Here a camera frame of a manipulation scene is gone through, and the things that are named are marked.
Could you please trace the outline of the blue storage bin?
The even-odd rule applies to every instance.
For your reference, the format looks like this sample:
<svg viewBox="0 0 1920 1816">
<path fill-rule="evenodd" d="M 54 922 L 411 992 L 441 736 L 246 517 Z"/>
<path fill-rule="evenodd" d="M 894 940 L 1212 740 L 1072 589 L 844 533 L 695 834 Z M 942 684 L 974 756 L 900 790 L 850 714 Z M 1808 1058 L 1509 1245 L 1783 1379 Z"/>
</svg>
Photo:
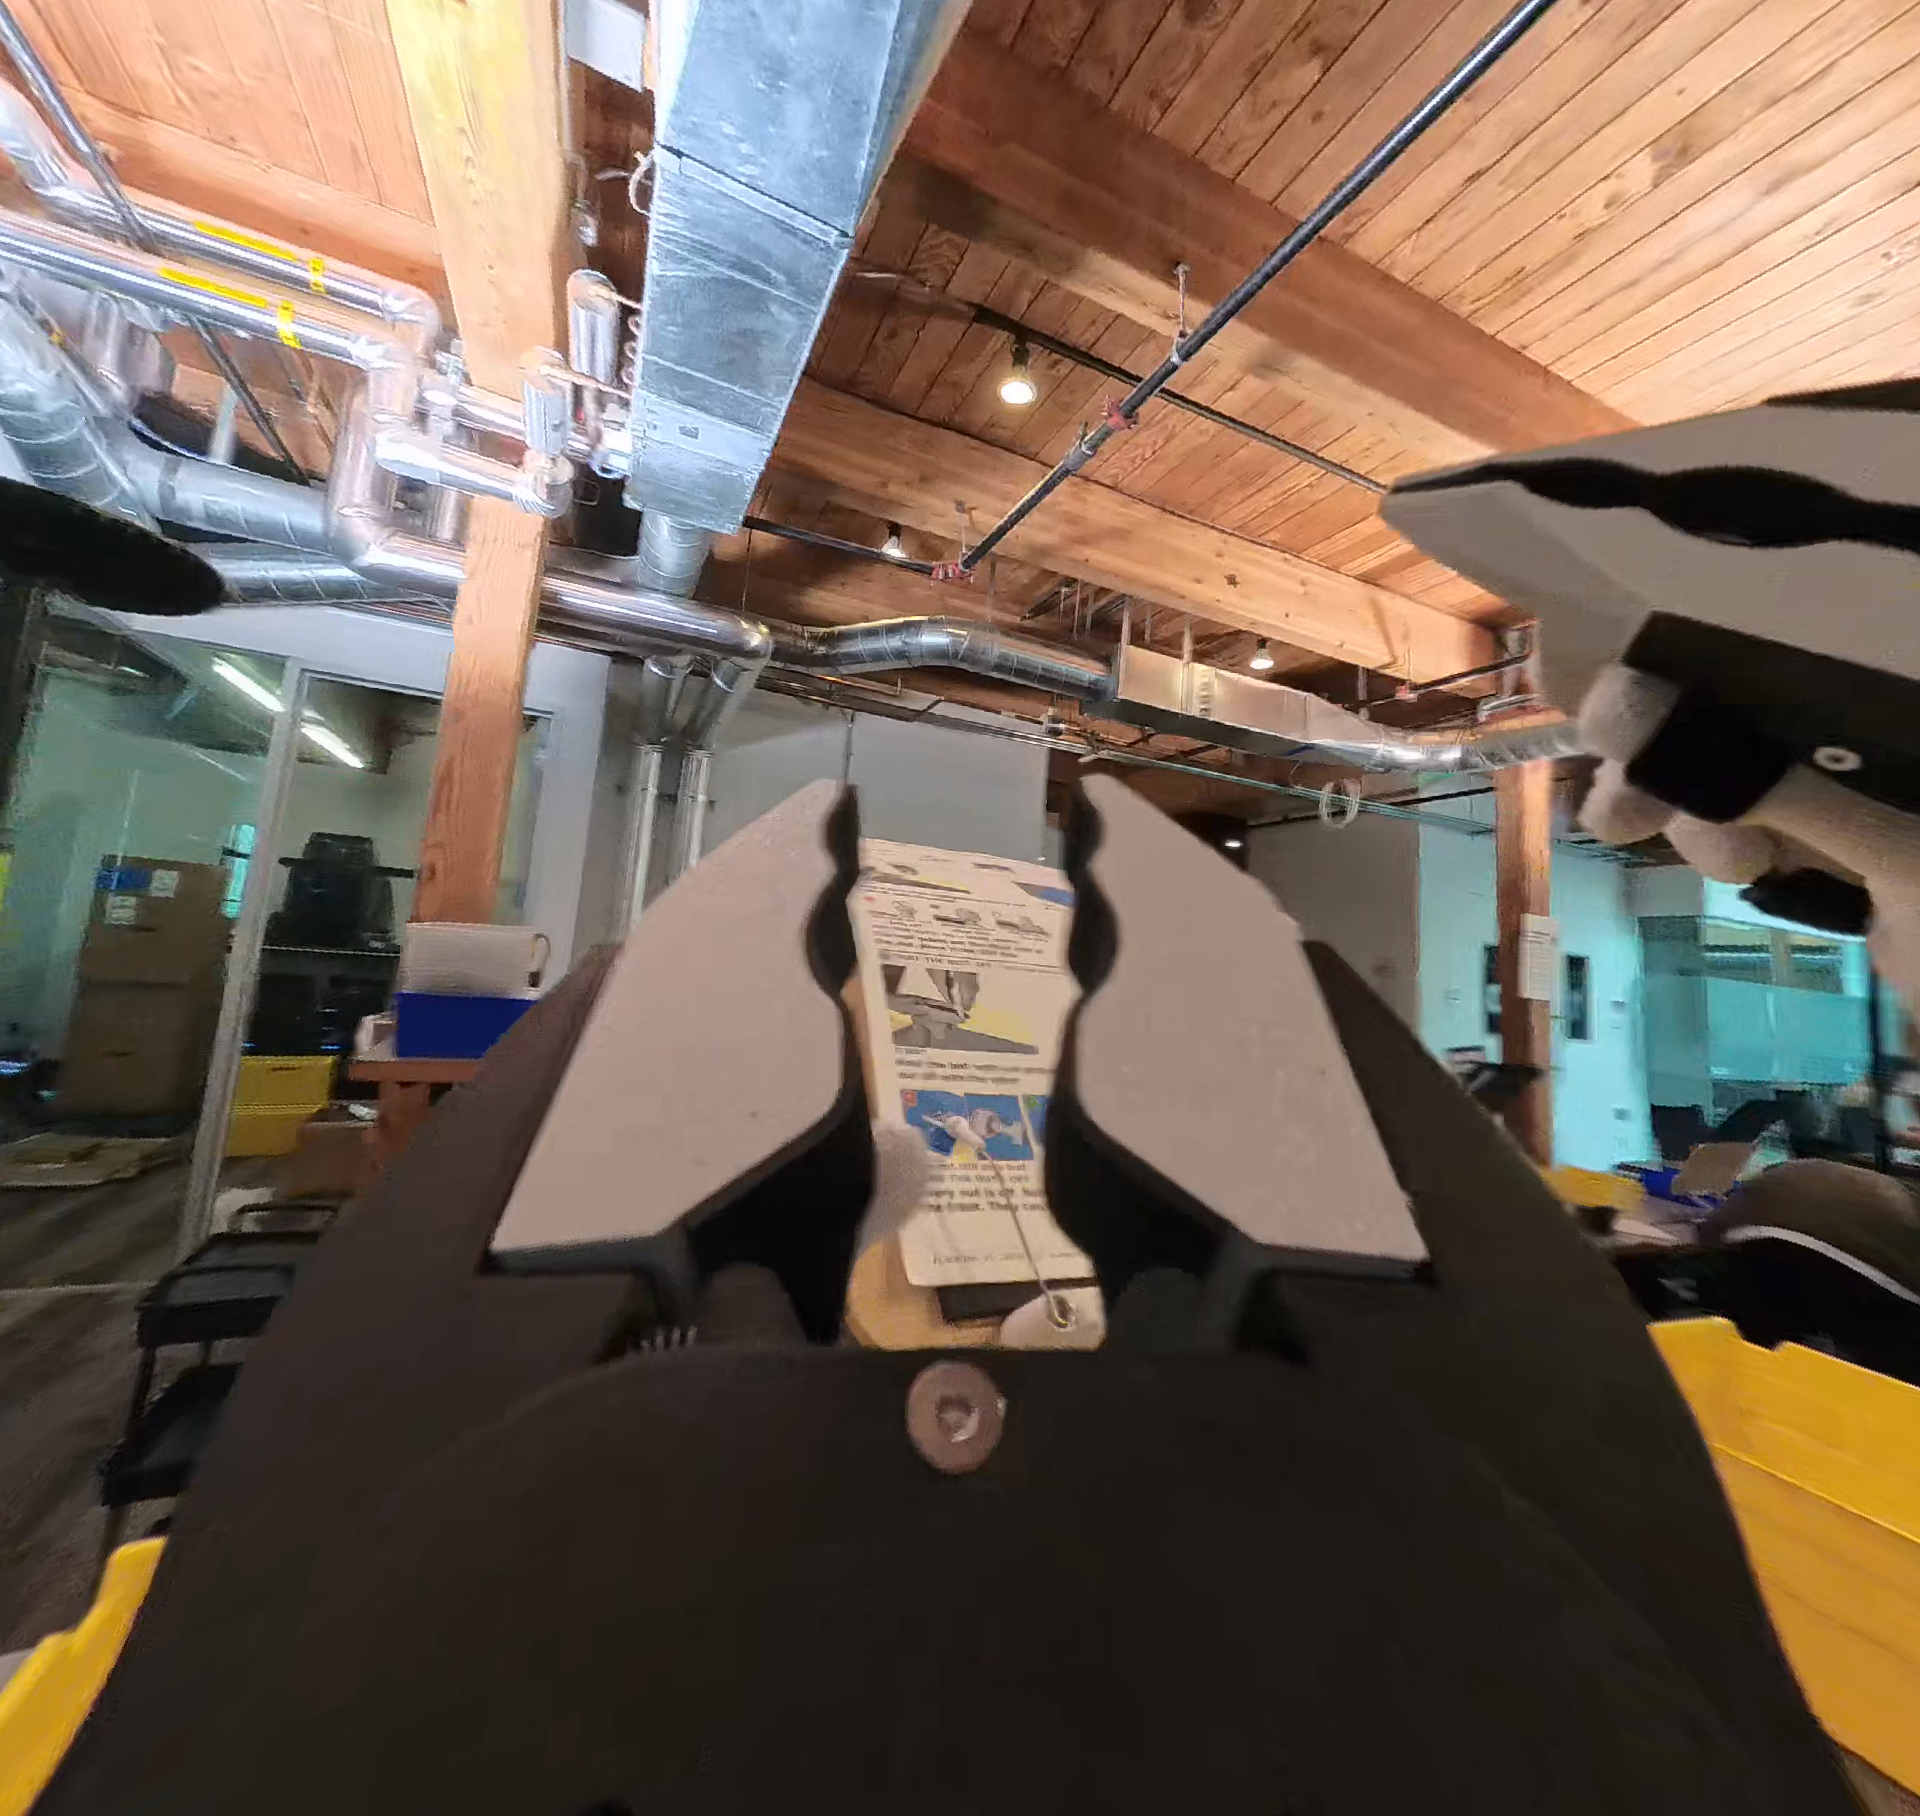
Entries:
<svg viewBox="0 0 1920 1816">
<path fill-rule="evenodd" d="M 397 990 L 391 1008 L 391 1056 L 397 1062 L 479 1060 L 539 1004 L 537 992 Z"/>
</svg>

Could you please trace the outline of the yellow plastic bin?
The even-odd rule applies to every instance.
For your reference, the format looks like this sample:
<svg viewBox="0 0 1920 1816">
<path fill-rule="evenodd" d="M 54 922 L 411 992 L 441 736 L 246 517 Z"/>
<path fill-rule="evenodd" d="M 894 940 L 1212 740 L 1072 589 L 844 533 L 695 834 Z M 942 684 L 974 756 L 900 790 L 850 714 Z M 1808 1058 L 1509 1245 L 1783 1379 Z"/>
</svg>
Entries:
<svg viewBox="0 0 1920 1816">
<path fill-rule="evenodd" d="M 1733 1323 L 1657 1323 L 1763 1600 L 1866 1812 L 1916 1812 L 1918 1391 Z"/>
</svg>

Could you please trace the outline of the shiny silver pipe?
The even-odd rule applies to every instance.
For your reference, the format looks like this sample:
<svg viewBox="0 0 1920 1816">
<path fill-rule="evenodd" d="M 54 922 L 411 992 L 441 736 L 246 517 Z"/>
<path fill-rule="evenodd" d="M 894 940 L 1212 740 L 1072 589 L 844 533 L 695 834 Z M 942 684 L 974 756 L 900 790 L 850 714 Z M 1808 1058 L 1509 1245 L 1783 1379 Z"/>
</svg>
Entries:
<svg viewBox="0 0 1920 1816">
<path fill-rule="evenodd" d="M 232 539 L 196 543 L 192 551 L 220 575 L 230 607 L 395 605 L 439 619 L 451 613 L 467 581 L 461 551 L 409 535 L 379 541 L 348 561 Z M 765 666 L 777 654 L 773 631 L 741 613 L 565 571 L 541 577 L 537 629 L 637 656 L 685 652 Z"/>
</svg>

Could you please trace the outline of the black sprinkler pipe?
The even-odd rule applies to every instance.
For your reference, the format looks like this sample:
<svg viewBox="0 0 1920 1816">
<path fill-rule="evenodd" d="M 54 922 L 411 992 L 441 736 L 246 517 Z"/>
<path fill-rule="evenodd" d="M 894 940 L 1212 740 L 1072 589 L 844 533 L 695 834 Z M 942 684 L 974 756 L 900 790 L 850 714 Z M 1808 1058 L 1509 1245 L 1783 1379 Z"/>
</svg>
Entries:
<svg viewBox="0 0 1920 1816">
<path fill-rule="evenodd" d="M 1467 56 L 1403 116 L 1292 229 L 1274 249 L 1194 327 L 1174 335 L 1168 353 L 1102 421 L 1084 429 L 1068 453 L 958 557 L 962 575 L 972 573 L 1068 481 L 1076 479 L 1102 449 L 1132 431 L 1142 411 L 1162 397 L 1180 371 L 1196 361 L 1274 281 L 1318 241 L 1363 193 L 1367 193 L 1453 106 L 1491 72 L 1561 0 L 1521 0 L 1485 32 Z"/>
</svg>

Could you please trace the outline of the black utility cart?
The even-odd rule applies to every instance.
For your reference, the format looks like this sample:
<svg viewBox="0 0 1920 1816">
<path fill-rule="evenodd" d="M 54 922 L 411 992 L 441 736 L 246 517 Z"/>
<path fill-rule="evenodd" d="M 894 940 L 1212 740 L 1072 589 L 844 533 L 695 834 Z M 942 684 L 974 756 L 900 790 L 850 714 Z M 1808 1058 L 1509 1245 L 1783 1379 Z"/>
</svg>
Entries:
<svg viewBox="0 0 1920 1816">
<path fill-rule="evenodd" d="M 246 1349 L 346 1203 L 344 1193 L 322 1193 L 238 1205 L 226 1227 L 142 1297 L 130 1411 L 98 1475 L 112 1523 L 136 1507 L 172 1503 L 192 1485 Z"/>
</svg>

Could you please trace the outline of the large spiral silver duct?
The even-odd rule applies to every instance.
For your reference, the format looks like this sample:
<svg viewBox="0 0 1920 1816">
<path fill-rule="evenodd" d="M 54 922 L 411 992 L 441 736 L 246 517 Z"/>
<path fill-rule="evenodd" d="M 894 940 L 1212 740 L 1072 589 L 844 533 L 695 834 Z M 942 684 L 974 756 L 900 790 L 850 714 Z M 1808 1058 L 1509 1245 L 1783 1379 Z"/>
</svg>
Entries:
<svg viewBox="0 0 1920 1816">
<path fill-rule="evenodd" d="M 377 495 L 369 461 L 350 459 L 344 491 L 258 477 L 158 451 L 112 417 L 12 295 L 2 327 L 4 481 L 32 483 L 122 515 L 182 547 L 262 541 L 344 561 L 395 535 L 419 537 Z"/>
</svg>

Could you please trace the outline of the dark bag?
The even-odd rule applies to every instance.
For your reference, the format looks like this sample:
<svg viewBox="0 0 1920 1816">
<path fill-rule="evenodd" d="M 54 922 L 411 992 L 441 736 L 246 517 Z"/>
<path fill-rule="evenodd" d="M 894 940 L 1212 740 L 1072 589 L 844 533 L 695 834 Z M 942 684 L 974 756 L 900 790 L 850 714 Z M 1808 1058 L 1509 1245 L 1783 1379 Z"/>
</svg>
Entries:
<svg viewBox="0 0 1920 1816">
<path fill-rule="evenodd" d="M 1701 1229 L 1719 1301 L 1763 1347 L 1799 1343 L 1862 1367 L 1916 1365 L 1916 1185 L 1789 1159 L 1741 1185 Z"/>
</svg>

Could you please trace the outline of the stacked cardboard boxes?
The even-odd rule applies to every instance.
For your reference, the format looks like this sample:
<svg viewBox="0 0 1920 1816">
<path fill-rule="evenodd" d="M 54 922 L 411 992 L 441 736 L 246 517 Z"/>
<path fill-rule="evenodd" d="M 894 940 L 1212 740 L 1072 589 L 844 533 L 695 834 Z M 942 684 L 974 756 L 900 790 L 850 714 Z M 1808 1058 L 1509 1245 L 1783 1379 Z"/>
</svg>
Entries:
<svg viewBox="0 0 1920 1816">
<path fill-rule="evenodd" d="M 228 868 L 102 858 L 58 1058 L 64 1119 L 184 1119 L 200 1109 L 224 1000 Z"/>
</svg>

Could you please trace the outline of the white plastic container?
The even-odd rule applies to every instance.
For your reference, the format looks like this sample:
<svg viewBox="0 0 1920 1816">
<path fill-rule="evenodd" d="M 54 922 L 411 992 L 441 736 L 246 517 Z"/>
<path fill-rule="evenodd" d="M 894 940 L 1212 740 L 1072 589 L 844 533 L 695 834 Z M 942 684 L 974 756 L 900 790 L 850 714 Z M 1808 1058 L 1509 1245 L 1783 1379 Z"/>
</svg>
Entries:
<svg viewBox="0 0 1920 1816">
<path fill-rule="evenodd" d="M 403 934 L 395 992 L 529 998 L 543 988 L 551 946 L 529 926 L 415 920 Z"/>
</svg>

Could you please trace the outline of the yellow crate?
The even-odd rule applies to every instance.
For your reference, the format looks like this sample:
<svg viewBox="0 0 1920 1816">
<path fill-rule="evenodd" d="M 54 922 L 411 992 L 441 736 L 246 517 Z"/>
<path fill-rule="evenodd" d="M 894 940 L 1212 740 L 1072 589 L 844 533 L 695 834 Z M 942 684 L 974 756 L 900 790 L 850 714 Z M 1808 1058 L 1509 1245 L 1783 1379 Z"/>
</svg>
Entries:
<svg viewBox="0 0 1920 1816">
<path fill-rule="evenodd" d="M 224 1159 L 276 1159 L 332 1101 L 338 1054 L 244 1054 L 236 1070 Z"/>
</svg>

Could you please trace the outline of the wooden desk with black legs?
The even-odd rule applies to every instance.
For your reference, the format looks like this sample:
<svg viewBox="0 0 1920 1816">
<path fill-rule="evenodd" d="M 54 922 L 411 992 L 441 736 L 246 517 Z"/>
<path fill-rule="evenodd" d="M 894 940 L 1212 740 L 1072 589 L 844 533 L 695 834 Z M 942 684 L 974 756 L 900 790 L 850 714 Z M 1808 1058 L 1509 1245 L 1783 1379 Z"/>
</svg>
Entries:
<svg viewBox="0 0 1920 1816">
<path fill-rule="evenodd" d="M 451 1088 L 469 1084 L 481 1066 L 481 1058 L 393 1058 L 389 1052 L 346 1064 L 350 1082 L 371 1084 L 375 1089 L 375 1115 L 358 1195 L 367 1193 L 409 1147 L 435 1103 Z"/>
</svg>

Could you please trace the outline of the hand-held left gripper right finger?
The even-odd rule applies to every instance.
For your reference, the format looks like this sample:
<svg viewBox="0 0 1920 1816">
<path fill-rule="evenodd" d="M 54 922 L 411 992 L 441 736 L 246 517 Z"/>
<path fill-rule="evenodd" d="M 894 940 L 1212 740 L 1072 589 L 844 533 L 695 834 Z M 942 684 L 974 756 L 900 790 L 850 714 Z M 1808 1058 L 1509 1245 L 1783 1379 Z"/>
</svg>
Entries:
<svg viewBox="0 0 1920 1816">
<path fill-rule="evenodd" d="M 1282 1287 L 1427 1269 L 1300 926 L 1114 776 L 1070 810 L 1046 1199 L 1108 1343 L 1290 1343 Z"/>
</svg>

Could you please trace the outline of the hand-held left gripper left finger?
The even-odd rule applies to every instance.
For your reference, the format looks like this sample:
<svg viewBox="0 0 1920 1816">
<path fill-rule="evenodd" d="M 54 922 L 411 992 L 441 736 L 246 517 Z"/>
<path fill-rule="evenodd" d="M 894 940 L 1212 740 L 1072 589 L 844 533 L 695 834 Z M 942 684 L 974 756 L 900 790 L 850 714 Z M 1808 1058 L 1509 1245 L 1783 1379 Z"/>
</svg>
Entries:
<svg viewBox="0 0 1920 1816">
<path fill-rule="evenodd" d="M 641 1277 L 667 1323 L 761 1269 L 837 1343 L 876 1149 L 848 896 L 858 802 L 785 798 L 647 908 L 609 968 L 493 1227 L 505 1275 Z"/>
</svg>

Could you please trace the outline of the black floor lamp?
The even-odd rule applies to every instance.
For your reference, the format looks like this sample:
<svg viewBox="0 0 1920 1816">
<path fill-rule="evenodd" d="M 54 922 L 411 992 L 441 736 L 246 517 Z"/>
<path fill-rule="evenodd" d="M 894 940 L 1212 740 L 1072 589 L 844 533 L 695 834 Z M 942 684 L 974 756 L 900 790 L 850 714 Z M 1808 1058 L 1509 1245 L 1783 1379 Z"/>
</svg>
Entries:
<svg viewBox="0 0 1920 1816">
<path fill-rule="evenodd" d="M 222 607 L 222 575 L 162 533 L 32 483 L 2 483 L 2 577 L 94 609 L 188 619 Z"/>
</svg>

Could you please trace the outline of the flexible silver duct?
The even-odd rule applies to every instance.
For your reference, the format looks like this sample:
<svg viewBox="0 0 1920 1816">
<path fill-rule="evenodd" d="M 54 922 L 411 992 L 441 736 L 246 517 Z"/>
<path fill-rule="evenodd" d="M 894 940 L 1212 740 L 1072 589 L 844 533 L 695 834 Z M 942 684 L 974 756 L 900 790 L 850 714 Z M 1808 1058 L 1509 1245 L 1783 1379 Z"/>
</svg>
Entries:
<svg viewBox="0 0 1920 1816">
<path fill-rule="evenodd" d="M 1112 694 L 1108 662 L 1008 629 L 942 617 L 827 629 L 767 623 L 785 666 L 831 676 L 948 670 L 1080 702 Z"/>
</svg>

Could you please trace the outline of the shiny insulated pipe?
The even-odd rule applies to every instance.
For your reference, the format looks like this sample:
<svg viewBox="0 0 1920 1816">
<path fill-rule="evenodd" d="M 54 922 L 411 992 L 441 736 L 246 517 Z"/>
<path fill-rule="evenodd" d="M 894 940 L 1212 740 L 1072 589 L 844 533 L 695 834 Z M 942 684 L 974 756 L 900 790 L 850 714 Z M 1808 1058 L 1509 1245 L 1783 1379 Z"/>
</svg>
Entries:
<svg viewBox="0 0 1920 1816">
<path fill-rule="evenodd" d="M 4 225 L 2 259 L 8 267 L 110 295 L 172 323 L 204 323 L 348 363 L 379 379 L 417 379 L 421 373 L 419 351 L 389 325 L 236 271 L 184 267 L 34 223 Z"/>
<path fill-rule="evenodd" d="M 322 251 L 172 203 L 116 211 L 70 180 L 40 185 L 30 209 L 4 207 L 4 261 L 154 311 L 367 359 L 371 341 L 431 347 L 439 309 L 423 289 Z"/>
</svg>

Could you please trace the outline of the foil box duct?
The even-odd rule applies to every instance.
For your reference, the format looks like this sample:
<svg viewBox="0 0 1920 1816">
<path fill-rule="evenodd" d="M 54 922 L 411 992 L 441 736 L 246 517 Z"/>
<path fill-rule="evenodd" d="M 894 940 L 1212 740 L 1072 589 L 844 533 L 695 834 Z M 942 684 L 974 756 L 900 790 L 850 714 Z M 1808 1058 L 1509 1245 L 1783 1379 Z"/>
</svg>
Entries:
<svg viewBox="0 0 1920 1816">
<path fill-rule="evenodd" d="M 1134 644 L 1118 652 L 1104 692 L 1084 704 L 1092 716 L 1154 732 L 1357 772 L 1485 774 L 1585 754 L 1567 722 L 1401 728 L 1363 720 L 1308 690 Z"/>
</svg>

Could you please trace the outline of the printed instruction sheet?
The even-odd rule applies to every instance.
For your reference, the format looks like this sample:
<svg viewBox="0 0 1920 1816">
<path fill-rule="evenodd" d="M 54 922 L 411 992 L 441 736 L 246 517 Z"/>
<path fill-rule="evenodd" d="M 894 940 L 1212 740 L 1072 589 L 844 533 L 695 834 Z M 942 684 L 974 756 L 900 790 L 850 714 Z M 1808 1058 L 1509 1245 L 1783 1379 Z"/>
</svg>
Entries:
<svg viewBox="0 0 1920 1816">
<path fill-rule="evenodd" d="M 878 1115 L 928 1173 L 900 1231 L 910 1283 L 1082 1283 L 1044 1189 L 1046 1111 L 1074 1004 L 1062 868 L 864 838 L 848 916 Z"/>
</svg>

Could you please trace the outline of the person's right hand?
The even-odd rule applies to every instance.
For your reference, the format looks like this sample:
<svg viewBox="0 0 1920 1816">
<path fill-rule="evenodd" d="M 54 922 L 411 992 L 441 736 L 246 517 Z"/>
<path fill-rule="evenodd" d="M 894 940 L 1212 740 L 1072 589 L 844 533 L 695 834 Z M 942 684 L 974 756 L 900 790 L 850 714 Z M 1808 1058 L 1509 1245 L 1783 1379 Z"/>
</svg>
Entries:
<svg viewBox="0 0 1920 1816">
<path fill-rule="evenodd" d="M 1775 922 L 1864 940 L 1918 1014 L 1916 754 L 1789 724 L 1623 662 L 1579 712 L 1597 774 L 1581 812 L 1605 844 L 1667 840 Z"/>
</svg>

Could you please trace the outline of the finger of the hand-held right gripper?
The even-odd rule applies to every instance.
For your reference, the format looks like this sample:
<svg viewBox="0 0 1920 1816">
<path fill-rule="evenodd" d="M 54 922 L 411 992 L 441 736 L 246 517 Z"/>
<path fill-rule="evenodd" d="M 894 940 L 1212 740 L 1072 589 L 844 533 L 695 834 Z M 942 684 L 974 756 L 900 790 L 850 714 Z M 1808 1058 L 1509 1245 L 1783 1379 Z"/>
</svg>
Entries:
<svg viewBox="0 0 1920 1816">
<path fill-rule="evenodd" d="M 1916 503 L 1791 471 L 1463 471 L 1391 489 L 1383 519 L 1543 627 L 1581 694 L 1653 629 L 1689 674 L 1737 648 L 1916 680 Z"/>
<path fill-rule="evenodd" d="M 1918 381 L 1884 379 L 1477 467 L 1579 511 L 1916 515 Z"/>
</svg>

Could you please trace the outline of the galvanised rectangular duct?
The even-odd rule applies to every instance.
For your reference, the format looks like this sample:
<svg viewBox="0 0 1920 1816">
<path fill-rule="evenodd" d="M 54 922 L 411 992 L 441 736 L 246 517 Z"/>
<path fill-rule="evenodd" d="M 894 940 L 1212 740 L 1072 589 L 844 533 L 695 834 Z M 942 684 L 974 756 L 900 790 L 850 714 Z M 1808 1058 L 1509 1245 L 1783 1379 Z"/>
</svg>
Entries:
<svg viewBox="0 0 1920 1816">
<path fill-rule="evenodd" d="M 657 0 L 627 499 L 729 533 L 854 235 L 974 0 Z"/>
</svg>

